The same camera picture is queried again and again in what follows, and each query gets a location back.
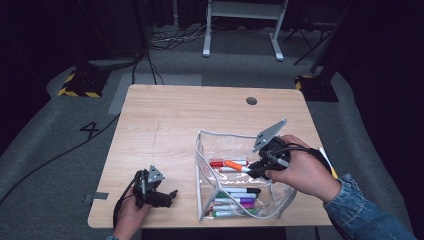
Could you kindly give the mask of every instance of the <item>tripod base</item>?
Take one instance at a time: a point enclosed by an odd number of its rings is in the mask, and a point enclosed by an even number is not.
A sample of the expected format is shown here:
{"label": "tripod base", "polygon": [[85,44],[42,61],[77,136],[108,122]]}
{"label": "tripod base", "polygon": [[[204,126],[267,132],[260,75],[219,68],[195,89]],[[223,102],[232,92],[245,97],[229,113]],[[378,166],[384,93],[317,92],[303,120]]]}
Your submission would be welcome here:
{"label": "tripod base", "polygon": [[319,76],[300,75],[294,79],[296,89],[303,93],[305,101],[339,102],[331,83],[320,80]]}

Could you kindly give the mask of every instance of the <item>jacket sleeve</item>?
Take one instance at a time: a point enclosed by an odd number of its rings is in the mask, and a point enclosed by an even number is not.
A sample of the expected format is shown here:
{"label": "jacket sleeve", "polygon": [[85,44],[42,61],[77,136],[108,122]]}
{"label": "jacket sleeve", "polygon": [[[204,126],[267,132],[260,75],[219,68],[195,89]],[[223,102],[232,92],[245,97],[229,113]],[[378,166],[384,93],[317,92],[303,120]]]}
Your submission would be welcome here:
{"label": "jacket sleeve", "polygon": [[339,181],[342,189],[324,208],[349,238],[416,239],[395,217],[365,199],[349,174]]}

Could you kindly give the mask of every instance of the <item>person's left hand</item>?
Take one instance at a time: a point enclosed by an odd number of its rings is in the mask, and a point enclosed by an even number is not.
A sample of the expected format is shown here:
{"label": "person's left hand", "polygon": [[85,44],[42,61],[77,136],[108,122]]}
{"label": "person's left hand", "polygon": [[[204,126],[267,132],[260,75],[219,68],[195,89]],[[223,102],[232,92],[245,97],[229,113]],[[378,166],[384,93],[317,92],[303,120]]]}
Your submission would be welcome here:
{"label": "person's left hand", "polygon": [[125,194],[126,198],[122,201],[121,209],[118,213],[118,223],[116,224],[113,235],[119,240],[132,239],[134,234],[140,229],[147,213],[152,208],[151,205],[144,204],[139,209],[136,205],[136,197],[131,196],[132,194],[133,187]]}

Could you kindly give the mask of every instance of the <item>orange marker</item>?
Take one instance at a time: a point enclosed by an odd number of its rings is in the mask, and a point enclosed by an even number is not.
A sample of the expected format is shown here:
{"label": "orange marker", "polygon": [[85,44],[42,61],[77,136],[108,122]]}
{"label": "orange marker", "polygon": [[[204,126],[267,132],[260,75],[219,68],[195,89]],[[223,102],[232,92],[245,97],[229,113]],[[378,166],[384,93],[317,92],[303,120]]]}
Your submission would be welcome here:
{"label": "orange marker", "polygon": [[[224,161],[225,161],[225,160],[209,162],[209,165],[210,165],[211,167],[225,167]],[[248,161],[246,161],[246,160],[230,160],[230,161],[233,161],[233,162],[235,162],[235,163],[238,163],[238,164],[240,164],[240,165],[242,165],[242,166],[247,166],[247,165],[249,165],[249,162],[248,162]]]}
{"label": "orange marker", "polygon": [[237,164],[237,163],[235,163],[233,161],[230,161],[230,160],[225,160],[224,161],[224,164],[225,164],[225,166],[230,167],[232,169],[235,169],[235,170],[237,170],[239,172],[248,172],[248,171],[250,171],[250,168],[245,167],[245,166],[242,166],[242,165]]}

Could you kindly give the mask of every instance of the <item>hand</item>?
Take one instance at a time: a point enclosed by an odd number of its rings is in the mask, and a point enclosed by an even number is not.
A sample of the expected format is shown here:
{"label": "hand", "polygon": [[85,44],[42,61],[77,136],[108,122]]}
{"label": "hand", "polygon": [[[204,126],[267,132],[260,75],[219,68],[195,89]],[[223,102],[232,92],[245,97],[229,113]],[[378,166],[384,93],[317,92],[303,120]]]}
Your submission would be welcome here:
{"label": "hand", "polygon": [[[288,143],[296,143],[310,148],[299,138],[292,135],[281,137]],[[283,171],[268,170],[265,176],[277,182],[283,182],[294,189],[321,199],[324,203],[333,200],[340,192],[341,185],[312,155],[304,151],[290,151],[288,168]]]}
{"label": "hand", "polygon": [[118,213],[118,223],[116,224],[113,235],[119,240],[132,239],[134,234],[140,229],[147,213],[152,208],[151,205],[144,204],[139,209],[136,205],[136,197],[131,196],[132,194],[133,187],[125,194],[126,198],[122,201],[121,209]]}

